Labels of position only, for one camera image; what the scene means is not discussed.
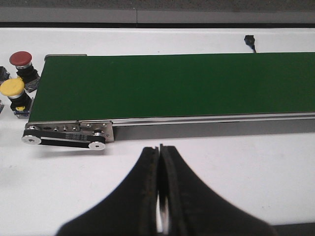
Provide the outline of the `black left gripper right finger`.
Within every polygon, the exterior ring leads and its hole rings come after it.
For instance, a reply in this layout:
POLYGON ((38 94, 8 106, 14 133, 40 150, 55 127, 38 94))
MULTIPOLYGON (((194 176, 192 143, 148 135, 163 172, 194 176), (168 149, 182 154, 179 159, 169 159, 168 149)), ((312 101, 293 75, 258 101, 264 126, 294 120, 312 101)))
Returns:
POLYGON ((188 166, 174 146, 160 146, 158 190, 167 236, 275 236, 268 223, 226 201, 188 166))

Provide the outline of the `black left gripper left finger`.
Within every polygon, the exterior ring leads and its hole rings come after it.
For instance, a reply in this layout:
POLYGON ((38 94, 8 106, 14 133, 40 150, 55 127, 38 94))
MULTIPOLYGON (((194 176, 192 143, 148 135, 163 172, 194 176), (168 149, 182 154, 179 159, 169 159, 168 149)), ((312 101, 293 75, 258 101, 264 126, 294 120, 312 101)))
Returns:
POLYGON ((145 147, 120 185, 99 204, 65 223, 59 236, 157 235, 158 148, 145 147))

